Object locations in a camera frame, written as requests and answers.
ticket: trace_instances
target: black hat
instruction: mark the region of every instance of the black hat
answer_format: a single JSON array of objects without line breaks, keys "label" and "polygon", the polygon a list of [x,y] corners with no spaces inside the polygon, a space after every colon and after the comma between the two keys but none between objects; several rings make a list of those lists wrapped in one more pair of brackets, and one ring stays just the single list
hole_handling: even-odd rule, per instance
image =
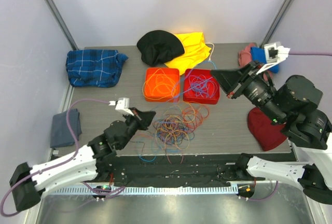
[{"label": "black hat", "polygon": [[150,31],[138,42],[142,61],[150,66],[169,62],[185,53],[181,41],[167,31]]}]

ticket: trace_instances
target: yellow cloth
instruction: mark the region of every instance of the yellow cloth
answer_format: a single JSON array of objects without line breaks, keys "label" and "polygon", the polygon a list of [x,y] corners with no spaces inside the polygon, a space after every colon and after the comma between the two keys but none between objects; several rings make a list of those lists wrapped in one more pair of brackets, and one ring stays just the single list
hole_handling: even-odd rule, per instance
[{"label": "yellow cloth", "polygon": [[175,36],[182,42],[185,53],[166,62],[167,67],[177,68],[182,75],[186,69],[195,67],[209,57],[211,48],[205,45],[203,32],[175,34]]}]

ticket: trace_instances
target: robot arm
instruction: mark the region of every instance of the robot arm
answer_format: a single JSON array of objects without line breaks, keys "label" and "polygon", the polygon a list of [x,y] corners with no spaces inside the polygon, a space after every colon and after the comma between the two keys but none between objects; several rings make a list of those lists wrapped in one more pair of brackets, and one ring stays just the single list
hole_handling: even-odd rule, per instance
[{"label": "robot arm", "polygon": [[28,175],[36,174],[12,191],[17,211],[36,205],[53,191],[65,186],[81,181],[106,179],[109,174],[109,160],[116,155],[116,150],[122,150],[137,130],[147,130],[156,114],[154,111],[142,112],[129,107],[128,98],[110,101],[109,105],[115,106],[115,110],[123,114],[125,122],[117,120],[111,123],[103,134],[81,147],[66,166],[36,173],[69,160],[74,152],[32,167],[27,163],[17,166],[10,180],[11,186]]},{"label": "robot arm", "polygon": [[[267,61],[276,65],[285,60],[285,53],[268,45]],[[332,125],[327,116],[317,109],[323,93],[304,76],[290,76],[278,90],[272,80],[263,78],[264,68],[256,61],[235,70],[214,70],[211,75],[231,99],[244,95],[258,107],[271,124],[284,124],[281,131],[313,160],[313,165],[286,165],[242,154],[237,162],[241,171],[253,177],[275,179],[296,188],[310,198],[332,204]]]}]

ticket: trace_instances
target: red beanie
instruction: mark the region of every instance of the red beanie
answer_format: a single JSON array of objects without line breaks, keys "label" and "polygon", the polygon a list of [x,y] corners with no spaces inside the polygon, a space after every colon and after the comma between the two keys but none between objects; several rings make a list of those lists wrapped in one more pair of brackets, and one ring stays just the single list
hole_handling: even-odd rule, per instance
[{"label": "red beanie", "polygon": [[247,122],[250,132],[259,142],[263,151],[272,150],[287,139],[280,132],[285,125],[271,125],[271,120],[258,107],[250,110]]}]

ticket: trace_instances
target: pink cloth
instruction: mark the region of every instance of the pink cloth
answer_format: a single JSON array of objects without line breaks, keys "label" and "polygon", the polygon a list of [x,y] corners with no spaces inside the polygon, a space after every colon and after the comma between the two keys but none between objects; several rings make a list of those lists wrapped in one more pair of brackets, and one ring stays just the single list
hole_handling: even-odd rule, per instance
[{"label": "pink cloth", "polygon": [[[253,60],[251,53],[250,53],[250,49],[251,47],[255,47],[256,45],[251,43],[248,46],[246,46],[244,48],[244,50],[241,50],[239,52],[239,66],[240,67],[244,67],[245,65],[247,65],[249,62],[251,62]],[[272,78],[272,73],[270,71],[268,71],[270,77]],[[264,80],[268,80],[268,78],[266,77],[266,75],[263,76]]]}]

